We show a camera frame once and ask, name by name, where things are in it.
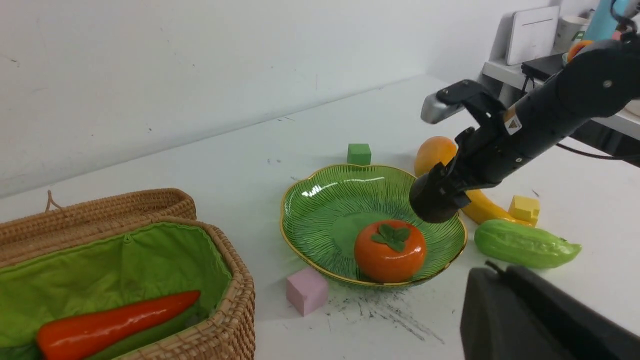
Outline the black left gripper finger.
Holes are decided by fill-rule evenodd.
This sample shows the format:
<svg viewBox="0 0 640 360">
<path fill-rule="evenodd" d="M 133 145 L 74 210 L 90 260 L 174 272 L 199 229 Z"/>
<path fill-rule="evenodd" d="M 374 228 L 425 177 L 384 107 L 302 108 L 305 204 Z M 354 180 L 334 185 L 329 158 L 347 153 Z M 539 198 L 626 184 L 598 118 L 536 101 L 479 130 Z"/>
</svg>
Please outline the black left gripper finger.
<svg viewBox="0 0 640 360">
<path fill-rule="evenodd" d="M 460 335 L 467 360 L 637 360 L 640 339 L 519 265 L 468 272 Z"/>
</svg>

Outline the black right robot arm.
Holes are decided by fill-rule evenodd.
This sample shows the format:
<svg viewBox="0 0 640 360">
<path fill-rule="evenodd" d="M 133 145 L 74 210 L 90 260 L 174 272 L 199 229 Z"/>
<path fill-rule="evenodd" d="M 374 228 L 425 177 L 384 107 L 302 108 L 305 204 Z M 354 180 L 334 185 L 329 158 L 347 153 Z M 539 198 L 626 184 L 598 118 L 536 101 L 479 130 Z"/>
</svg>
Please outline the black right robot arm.
<svg viewBox="0 0 640 360">
<path fill-rule="evenodd" d="M 492 188 L 593 117 L 610 117 L 639 98 L 639 36 L 605 39 L 512 107 L 475 80 L 460 80 L 423 102 L 435 125 L 466 109 L 478 122 L 455 137 L 458 151 L 409 191 L 414 213 L 443 223 L 470 203 L 467 191 Z M 639 337 L 523 266 L 487 262 L 468 273 L 461 313 L 467 360 L 637 360 Z"/>
</svg>

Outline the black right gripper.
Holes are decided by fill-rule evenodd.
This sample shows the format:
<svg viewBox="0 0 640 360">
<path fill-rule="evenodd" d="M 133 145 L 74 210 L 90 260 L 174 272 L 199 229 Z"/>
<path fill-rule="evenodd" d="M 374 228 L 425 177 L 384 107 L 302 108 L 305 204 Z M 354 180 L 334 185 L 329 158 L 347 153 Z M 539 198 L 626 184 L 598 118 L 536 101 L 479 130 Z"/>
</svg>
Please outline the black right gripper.
<svg viewBox="0 0 640 360">
<path fill-rule="evenodd" d="M 509 136 L 463 131 L 452 139 L 457 153 L 416 178 L 409 191 L 414 214 L 426 223 L 443 223 L 471 201 L 467 191 L 498 186 L 531 158 Z"/>
</svg>

